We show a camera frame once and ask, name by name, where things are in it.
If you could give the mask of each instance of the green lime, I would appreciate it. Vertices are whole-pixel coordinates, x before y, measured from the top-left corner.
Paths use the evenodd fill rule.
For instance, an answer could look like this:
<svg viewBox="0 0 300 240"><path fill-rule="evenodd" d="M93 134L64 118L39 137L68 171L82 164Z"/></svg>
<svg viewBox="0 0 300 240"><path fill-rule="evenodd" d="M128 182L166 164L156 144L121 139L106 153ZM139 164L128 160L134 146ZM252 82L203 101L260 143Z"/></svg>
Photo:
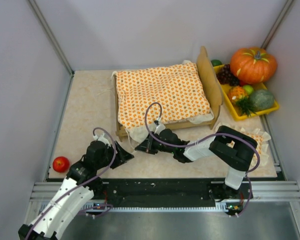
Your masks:
<svg viewBox="0 0 300 240"><path fill-rule="evenodd" d="M222 65L222 62L220 60L217 60L217 59L211 60L211 63L212 63L212 66L214 66L214 67Z"/></svg>
<svg viewBox="0 0 300 240"><path fill-rule="evenodd" d="M251 85L244 85L243 89L246 91L248 95L250 95L252 92L254 92L254 88Z"/></svg>

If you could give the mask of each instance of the marble surface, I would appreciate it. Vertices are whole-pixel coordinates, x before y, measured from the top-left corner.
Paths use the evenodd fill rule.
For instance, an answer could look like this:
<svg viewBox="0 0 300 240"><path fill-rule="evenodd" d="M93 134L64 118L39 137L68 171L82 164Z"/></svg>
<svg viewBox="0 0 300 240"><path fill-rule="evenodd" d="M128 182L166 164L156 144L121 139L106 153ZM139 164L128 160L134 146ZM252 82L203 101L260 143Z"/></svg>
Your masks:
<svg viewBox="0 0 300 240"><path fill-rule="evenodd" d="M53 158L65 156L71 164L78 161L93 140L92 130L97 126L105 128L115 140L118 140L115 135L112 72L113 70L75 72ZM246 129L263 130L259 117L235 122L225 105L221 108L217 124L219 122ZM197 140L214 133L215 130L210 130L208 126L198 126L174 132L180 139ZM216 156L183 164L173 159L169 153L159 152L156 155L149 155L134 151L127 138L120 144L128 152L133 153L135 158L114 170L109 169L102 178L223 178L228 170L227 164ZM277 176L270 149L268 155L270 157L267 164L250 173L250 177ZM52 168L49 172L49 178L64 178L65 175L66 173L57 173Z"/></svg>

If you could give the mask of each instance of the yellow tray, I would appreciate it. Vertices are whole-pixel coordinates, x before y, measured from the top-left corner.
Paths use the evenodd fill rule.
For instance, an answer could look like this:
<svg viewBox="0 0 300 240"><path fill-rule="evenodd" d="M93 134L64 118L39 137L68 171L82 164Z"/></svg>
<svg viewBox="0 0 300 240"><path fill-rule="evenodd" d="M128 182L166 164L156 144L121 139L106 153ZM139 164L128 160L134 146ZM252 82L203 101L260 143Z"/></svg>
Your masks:
<svg viewBox="0 0 300 240"><path fill-rule="evenodd" d="M220 66L215 66L214 67L214 71L215 73L217 74L221 68L224 66L223 65L220 65ZM236 106L233 106L232 103L230 102L230 99L228 97L228 92L230 90L230 88L232 88L230 85L228 84L221 84L221 87L222 87L222 92L223 92L223 95L224 95L224 102L225 102L225 105L228 107L232 117L234 118L235 121L241 121L241 120L245 120L248 118L248 116L246 114L242 115L241 114L241 111L236 107ZM254 88L254 90L259 90L259 89L267 89L266 86L263 84L263 83L258 83L258 84L253 84L252 87ZM274 105L272 108L270 109L266 109L266 110L263 110L263 111L258 111L256 112L256 114L251 114L250 117L256 117L256 116L260 116L260 115L264 115L264 114L269 114L273 111L276 111L280 108L280 105L278 104L277 101L274 101Z"/></svg>

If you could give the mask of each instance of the gray wall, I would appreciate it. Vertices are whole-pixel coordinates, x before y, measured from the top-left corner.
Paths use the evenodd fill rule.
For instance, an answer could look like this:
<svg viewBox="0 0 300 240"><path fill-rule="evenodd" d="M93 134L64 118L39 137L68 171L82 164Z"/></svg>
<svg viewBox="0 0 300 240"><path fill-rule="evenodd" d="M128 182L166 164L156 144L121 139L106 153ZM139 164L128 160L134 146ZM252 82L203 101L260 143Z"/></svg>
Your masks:
<svg viewBox="0 0 300 240"><path fill-rule="evenodd" d="M281 104L268 118L286 173L300 185L300 0L268 51L277 57L278 70L267 85Z"/></svg>
<svg viewBox="0 0 300 240"><path fill-rule="evenodd" d="M0 1L0 240L18 239L68 82L26 1Z"/></svg>
<svg viewBox="0 0 300 240"><path fill-rule="evenodd" d="M78 70L229 61L260 46L285 0L37 0L71 66Z"/></svg>

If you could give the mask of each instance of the wooden headboard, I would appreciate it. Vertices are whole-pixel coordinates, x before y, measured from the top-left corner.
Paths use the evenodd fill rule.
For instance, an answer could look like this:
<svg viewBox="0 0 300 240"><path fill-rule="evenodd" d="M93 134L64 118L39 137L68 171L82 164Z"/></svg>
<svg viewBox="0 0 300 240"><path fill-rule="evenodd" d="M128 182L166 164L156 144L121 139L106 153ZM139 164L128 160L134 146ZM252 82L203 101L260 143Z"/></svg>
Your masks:
<svg viewBox="0 0 300 240"><path fill-rule="evenodd" d="M206 121L200 124L193 124L189 121L184 122L176 122L166 124L166 128L175 130L175 129L185 129L189 127L197 127L203 125L209 125L210 129L212 129L219 118L221 105L223 104L223 94L222 89L219 84L219 81L216 78L213 66L208 58L207 51L204 46L201 47L201 52L197 59L197 68L200 76L200 80L203 85L203 90L207 100L210 103L210 107L213 111L214 118L211 121ZM122 126L118 122L118 94L116 91L116 76L114 76L114 88L115 88L115 110L116 110L116 135L122 140L123 137L127 136L124 126Z"/></svg>

